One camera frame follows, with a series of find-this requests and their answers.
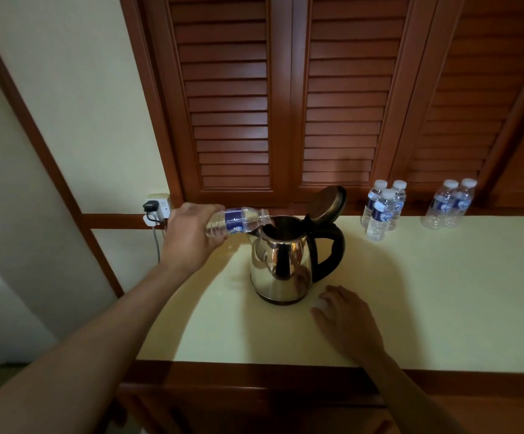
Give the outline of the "brown wooden counter cabinet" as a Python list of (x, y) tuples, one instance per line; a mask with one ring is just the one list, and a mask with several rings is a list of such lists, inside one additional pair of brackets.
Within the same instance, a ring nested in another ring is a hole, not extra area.
[[(524, 373), (405, 370), (473, 434), (524, 434)], [(136, 360), (102, 426), (148, 434), (398, 433), (358, 367)]]

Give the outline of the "clear water bottle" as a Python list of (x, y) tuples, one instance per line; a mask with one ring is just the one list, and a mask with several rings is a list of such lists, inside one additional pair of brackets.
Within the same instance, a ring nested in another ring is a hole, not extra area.
[(213, 214), (206, 226), (208, 237), (227, 237), (237, 233), (252, 233), (258, 227), (273, 225), (267, 209), (249, 207), (225, 209)]

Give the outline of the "person's left forearm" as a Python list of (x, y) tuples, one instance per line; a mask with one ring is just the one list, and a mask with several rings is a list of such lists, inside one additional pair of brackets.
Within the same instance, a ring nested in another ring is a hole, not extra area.
[(92, 434), (157, 316), (195, 272), (161, 263), (0, 387), (0, 434)]

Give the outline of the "brown louvered wooden door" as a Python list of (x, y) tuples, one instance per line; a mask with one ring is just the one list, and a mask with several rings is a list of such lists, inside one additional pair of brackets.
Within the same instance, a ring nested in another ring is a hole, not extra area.
[(446, 179), (492, 181), (524, 117), (524, 0), (439, 0), (391, 179), (428, 201)]
[(142, 0), (186, 201), (287, 203), (293, 0)]
[(294, 0), (297, 203), (388, 179), (439, 0)]

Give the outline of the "person's right forearm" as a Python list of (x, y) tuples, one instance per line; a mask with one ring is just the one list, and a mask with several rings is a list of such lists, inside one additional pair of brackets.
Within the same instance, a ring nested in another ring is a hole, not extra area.
[(469, 434), (384, 350), (368, 353), (359, 364), (377, 387), (401, 434)]

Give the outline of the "sealed water bottle blue label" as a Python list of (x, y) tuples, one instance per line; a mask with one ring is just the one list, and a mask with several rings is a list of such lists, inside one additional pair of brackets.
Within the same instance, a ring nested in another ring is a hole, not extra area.
[(367, 196), (367, 204), (364, 207), (363, 214), (361, 217), (361, 225), (365, 228), (365, 230), (368, 228), (368, 224), (370, 222), (370, 219), (372, 217), (372, 213), (374, 210), (374, 204), (380, 197), (383, 190), (387, 188), (388, 182), (385, 180), (376, 180), (374, 182), (374, 186), (370, 191), (368, 192)]
[(422, 225), (431, 230), (437, 230), (445, 225), (446, 218), (454, 205), (454, 192), (459, 182), (447, 179), (435, 192), (429, 208), (422, 218)]
[(452, 196), (454, 203), (446, 215), (444, 227), (455, 228), (459, 225), (461, 219), (467, 213), (472, 204), (475, 195), (477, 180), (465, 178), (460, 185), (454, 190)]
[(394, 214), (395, 196), (394, 189), (384, 189), (377, 196), (366, 230), (368, 240), (377, 242), (384, 239)]
[(395, 191), (395, 198), (393, 200), (393, 216), (388, 223), (388, 231), (396, 229), (406, 201), (406, 188), (407, 182), (405, 181), (396, 180), (393, 183), (392, 190)]

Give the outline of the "white wall socket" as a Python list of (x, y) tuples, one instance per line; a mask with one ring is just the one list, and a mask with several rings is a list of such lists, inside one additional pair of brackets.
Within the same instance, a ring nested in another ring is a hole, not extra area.
[(145, 213), (143, 221), (148, 227), (165, 226), (171, 215), (171, 198), (169, 194), (151, 194), (146, 197), (145, 201), (157, 200), (160, 203), (160, 210), (157, 213)]

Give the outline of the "stainless steel electric kettle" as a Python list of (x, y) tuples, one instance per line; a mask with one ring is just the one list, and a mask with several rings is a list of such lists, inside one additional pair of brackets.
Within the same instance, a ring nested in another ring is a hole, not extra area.
[(344, 187), (325, 187), (311, 199), (304, 218), (272, 216), (273, 224), (248, 233), (251, 284), (261, 298), (295, 304), (339, 266), (346, 243), (335, 221), (346, 200)]

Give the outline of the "person's right hand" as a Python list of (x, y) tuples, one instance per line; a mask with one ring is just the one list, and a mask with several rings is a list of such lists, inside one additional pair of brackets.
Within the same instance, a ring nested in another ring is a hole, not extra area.
[(371, 309), (357, 293), (327, 285), (319, 297), (328, 302), (326, 315), (336, 324), (335, 335), (323, 335), (336, 351), (359, 365), (386, 355)]

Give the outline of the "person's left hand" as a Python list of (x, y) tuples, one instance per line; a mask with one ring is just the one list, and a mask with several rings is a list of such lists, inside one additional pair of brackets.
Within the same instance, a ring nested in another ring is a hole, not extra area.
[(206, 226), (219, 204), (183, 203), (168, 220), (161, 262), (172, 272), (190, 277), (198, 271), (215, 249), (208, 249)]

